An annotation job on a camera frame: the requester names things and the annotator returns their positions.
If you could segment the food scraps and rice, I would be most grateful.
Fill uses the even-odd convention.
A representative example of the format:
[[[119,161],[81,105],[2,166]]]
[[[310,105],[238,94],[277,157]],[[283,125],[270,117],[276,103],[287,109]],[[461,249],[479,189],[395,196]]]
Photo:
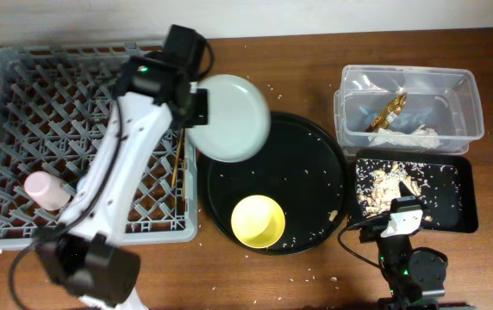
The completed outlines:
[[[401,196],[400,182],[427,206],[425,221],[438,223],[442,208],[464,209],[459,172],[451,165],[362,158],[356,161],[355,172],[356,196],[364,217],[390,210],[391,202]]]

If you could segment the light grey plate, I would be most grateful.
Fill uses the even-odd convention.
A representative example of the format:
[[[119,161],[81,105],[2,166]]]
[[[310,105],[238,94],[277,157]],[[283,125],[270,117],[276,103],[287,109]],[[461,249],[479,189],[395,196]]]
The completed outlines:
[[[251,82],[220,74],[200,83],[208,91],[208,123],[186,130],[203,155],[225,163],[253,157],[266,142],[271,113],[266,100]]]

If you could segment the wooden chopstick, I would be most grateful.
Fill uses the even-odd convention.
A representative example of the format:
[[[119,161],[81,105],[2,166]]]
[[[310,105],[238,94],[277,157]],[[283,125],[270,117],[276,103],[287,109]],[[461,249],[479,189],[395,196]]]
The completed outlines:
[[[177,180],[178,180],[178,169],[179,169],[179,163],[180,163],[180,159],[181,159],[182,149],[184,146],[184,136],[185,136],[185,130],[184,130],[184,128],[182,128],[180,130],[178,147],[177,147],[177,151],[176,151],[176,155],[175,155],[175,162],[174,162],[173,171],[172,171],[171,186],[173,189],[176,187]]]
[[[182,201],[185,202],[186,199],[186,180],[187,180],[187,158],[184,156],[183,159],[183,181],[182,181]]]

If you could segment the white tissue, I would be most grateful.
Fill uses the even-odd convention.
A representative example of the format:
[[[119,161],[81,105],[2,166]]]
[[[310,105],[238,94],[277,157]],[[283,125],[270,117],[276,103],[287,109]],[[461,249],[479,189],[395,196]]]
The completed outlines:
[[[411,133],[402,133],[379,128],[374,136],[368,138],[369,146],[393,145],[433,149],[440,145],[440,138],[433,128],[420,125]]]

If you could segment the brown snack wrapper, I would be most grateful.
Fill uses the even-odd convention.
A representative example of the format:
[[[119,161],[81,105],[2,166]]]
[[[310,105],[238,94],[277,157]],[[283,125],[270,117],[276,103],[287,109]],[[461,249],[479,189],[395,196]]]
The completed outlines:
[[[365,130],[366,133],[375,133],[379,129],[386,129],[392,122],[402,113],[407,101],[407,94],[402,93],[395,97],[386,105],[384,110],[373,119],[369,127]]]

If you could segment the yellow bowl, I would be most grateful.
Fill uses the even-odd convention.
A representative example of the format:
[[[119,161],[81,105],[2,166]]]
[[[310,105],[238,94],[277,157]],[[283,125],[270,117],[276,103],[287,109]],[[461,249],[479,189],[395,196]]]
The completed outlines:
[[[233,209],[230,223],[234,236],[253,249],[274,245],[286,228],[283,209],[265,195],[250,195],[240,200]]]

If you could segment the pink cup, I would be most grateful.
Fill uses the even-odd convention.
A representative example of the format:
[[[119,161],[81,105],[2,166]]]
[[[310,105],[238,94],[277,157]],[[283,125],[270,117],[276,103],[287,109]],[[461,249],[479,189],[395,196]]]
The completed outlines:
[[[64,185],[65,182],[60,178],[45,171],[36,171],[25,179],[24,190],[41,208],[56,211],[71,200]]]

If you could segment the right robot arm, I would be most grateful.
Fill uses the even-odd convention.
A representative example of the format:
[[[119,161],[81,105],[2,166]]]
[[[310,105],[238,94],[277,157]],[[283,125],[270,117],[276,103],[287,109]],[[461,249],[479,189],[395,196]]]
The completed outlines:
[[[377,244],[377,267],[389,284],[390,297],[379,299],[378,308],[438,309],[448,259],[434,249],[412,246],[410,238],[421,230],[425,207],[405,183],[399,183],[399,190],[390,209],[368,218],[359,234],[360,242]]]

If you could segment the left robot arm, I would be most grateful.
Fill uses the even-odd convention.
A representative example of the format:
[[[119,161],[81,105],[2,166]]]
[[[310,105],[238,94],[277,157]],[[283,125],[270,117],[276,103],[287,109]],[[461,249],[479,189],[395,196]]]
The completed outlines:
[[[208,122],[206,89],[197,87],[210,44],[173,25],[161,50],[122,65],[108,128],[82,188],[55,227],[40,227],[29,251],[50,281],[99,309],[142,309],[135,288],[140,256],[122,248],[129,209],[156,145],[169,129]]]

